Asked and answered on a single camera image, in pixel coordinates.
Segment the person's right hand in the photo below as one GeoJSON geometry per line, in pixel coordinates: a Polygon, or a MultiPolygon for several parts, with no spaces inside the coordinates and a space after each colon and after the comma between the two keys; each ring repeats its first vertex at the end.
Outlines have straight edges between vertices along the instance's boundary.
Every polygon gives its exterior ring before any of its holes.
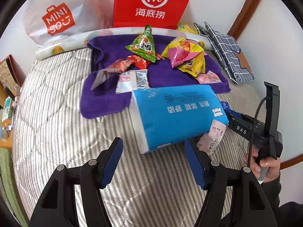
{"type": "Polygon", "coordinates": [[[263,178],[263,182],[271,182],[277,179],[280,176],[280,158],[277,158],[276,160],[273,159],[272,157],[267,157],[262,159],[260,162],[257,162],[256,159],[258,157],[258,150],[256,148],[252,148],[251,156],[250,156],[250,163],[248,164],[249,161],[249,154],[245,154],[244,156],[244,161],[245,165],[250,167],[252,170],[253,174],[257,179],[260,178],[261,172],[264,171],[265,169],[267,170],[266,175],[263,178]]]}

